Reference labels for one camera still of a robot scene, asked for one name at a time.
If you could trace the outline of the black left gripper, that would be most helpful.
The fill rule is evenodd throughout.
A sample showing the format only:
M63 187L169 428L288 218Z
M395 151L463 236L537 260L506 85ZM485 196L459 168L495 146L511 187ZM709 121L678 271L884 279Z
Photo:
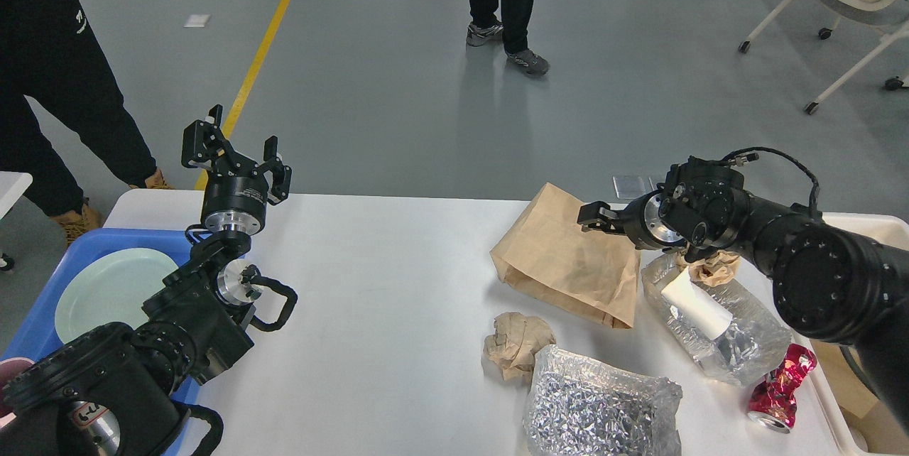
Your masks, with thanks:
M292 168L277 151L277 136L264 141L263 160L246 173L246 159L221 130L223 106L215 104L203 120L186 126L180 163L207 171L200 223L209 232L243 232L250 236L266 226L266 200L282 203L289 196Z

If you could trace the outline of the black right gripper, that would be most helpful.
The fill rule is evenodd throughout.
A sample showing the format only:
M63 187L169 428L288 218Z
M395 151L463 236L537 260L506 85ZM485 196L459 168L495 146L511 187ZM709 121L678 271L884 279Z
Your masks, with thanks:
M604 201L591 202L580 207L577 223L582 232L627 236L637 249L684 248L686 241L659 216L662 200L661 192L654 190L623 210L613 209Z

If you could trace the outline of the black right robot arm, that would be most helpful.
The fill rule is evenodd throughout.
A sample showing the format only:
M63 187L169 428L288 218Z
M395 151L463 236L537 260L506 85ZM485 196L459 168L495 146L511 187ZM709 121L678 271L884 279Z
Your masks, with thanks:
M619 211L597 201L578 224L630 239L637 249L685 250L689 263L728 250L773 285L773 303L802 336L855 349L874 393L900 426L908 420L908 256L822 220L819 184L805 205L754 196L739 168L759 149L718 161L691 157Z

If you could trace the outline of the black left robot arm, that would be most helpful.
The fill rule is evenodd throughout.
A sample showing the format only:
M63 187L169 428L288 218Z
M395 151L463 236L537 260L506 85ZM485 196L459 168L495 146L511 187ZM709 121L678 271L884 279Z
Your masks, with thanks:
M173 400L186 379L205 384L253 347L247 327L282 329L298 301L246 255L266 225L266 205L288 196L292 169L266 139L261 162L234 150L223 107L184 131L181 162L207 171L200 220L186 227L189 259L143 302L147 321L98 325L4 386L14 419L2 447L16 455L161 455L189 418L209 430L195 455L221 442L221 416Z

